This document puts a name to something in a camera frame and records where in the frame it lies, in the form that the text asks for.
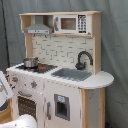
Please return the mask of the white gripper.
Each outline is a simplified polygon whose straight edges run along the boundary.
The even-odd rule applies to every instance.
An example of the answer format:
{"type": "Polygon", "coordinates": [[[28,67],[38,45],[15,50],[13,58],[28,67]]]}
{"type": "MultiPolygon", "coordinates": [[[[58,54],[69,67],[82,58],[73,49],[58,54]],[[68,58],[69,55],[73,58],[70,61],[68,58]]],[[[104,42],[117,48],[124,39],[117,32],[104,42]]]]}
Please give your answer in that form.
{"type": "Polygon", "coordinates": [[[0,108],[6,108],[8,106],[8,99],[12,97],[12,89],[6,80],[5,75],[0,71],[0,108]]]}

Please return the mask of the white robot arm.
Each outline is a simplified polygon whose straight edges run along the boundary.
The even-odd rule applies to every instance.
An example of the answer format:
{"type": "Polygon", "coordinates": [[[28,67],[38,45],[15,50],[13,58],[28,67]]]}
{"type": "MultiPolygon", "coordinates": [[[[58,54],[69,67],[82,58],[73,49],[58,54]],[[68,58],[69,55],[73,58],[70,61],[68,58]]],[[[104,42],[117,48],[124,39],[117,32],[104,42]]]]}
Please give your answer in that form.
{"type": "MultiPolygon", "coordinates": [[[[5,78],[5,75],[0,71],[0,111],[8,107],[8,99],[13,97],[13,92],[5,78]]],[[[24,114],[16,120],[0,124],[0,128],[38,128],[36,120],[28,114],[24,114]]]]}

